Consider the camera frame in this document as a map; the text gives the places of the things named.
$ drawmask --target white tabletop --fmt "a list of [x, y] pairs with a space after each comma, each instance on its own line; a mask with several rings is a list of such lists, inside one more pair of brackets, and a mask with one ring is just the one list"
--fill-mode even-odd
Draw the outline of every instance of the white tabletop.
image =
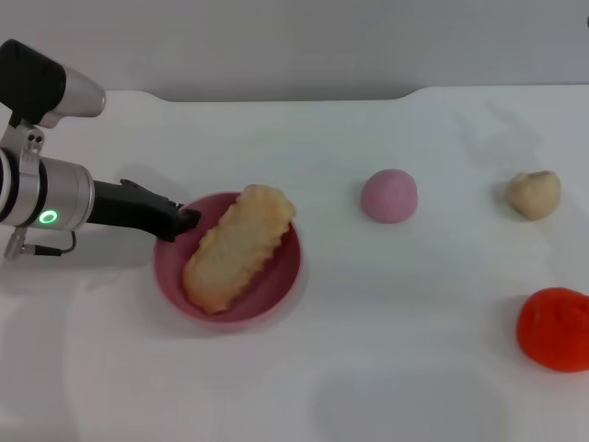
[[[207, 331], [159, 295], [154, 239], [111, 227], [84, 227], [60, 259], [4, 263], [0, 439], [586, 441], [589, 374], [527, 360], [514, 320], [540, 288], [589, 293], [588, 127], [580, 86], [326, 103], [109, 93], [99, 118], [47, 131], [44, 155], [180, 202], [282, 188], [306, 252], [301, 296], [258, 327]], [[395, 226], [357, 201], [388, 168], [408, 171], [420, 197]], [[563, 201], [523, 222], [502, 184], [541, 169], [559, 173]]]

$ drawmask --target bread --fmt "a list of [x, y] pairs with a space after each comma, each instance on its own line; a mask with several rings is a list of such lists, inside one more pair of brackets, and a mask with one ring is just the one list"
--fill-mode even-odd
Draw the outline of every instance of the bread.
[[280, 245], [295, 213], [278, 189], [248, 186], [184, 266], [189, 300], [211, 314], [228, 309]]

